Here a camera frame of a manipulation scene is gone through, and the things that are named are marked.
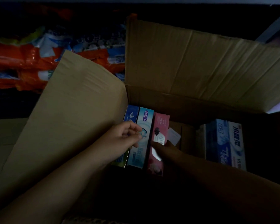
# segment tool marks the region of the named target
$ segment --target forearm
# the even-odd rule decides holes
[[[280,185],[186,154],[177,153],[173,162],[247,221],[280,223]]]
[[[93,149],[84,150],[13,201],[0,223],[60,223],[100,167]]]

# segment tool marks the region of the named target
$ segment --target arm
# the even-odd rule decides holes
[[[280,185],[255,174],[184,154],[171,142],[151,142],[165,160],[186,171],[200,185],[249,222],[280,223]]]
[[[0,212],[0,224],[61,223],[92,174],[137,147],[142,128],[129,121],[112,127],[86,150],[53,171]]]

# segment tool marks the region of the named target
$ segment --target pink toothpaste box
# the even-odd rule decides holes
[[[151,140],[164,145],[167,142],[167,132],[169,128],[169,117],[165,114],[154,113],[154,123]],[[150,147],[147,171],[151,174],[163,176],[164,165],[156,150]]]

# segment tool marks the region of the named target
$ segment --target white card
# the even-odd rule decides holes
[[[168,129],[167,132],[167,140],[169,140],[174,146],[179,142],[180,140],[180,135],[175,132],[171,127]]]

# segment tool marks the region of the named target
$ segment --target person's left arm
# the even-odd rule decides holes
[[[0,212],[0,224],[61,223],[92,174],[137,147],[142,128],[128,121],[113,126],[83,152],[42,179]]]

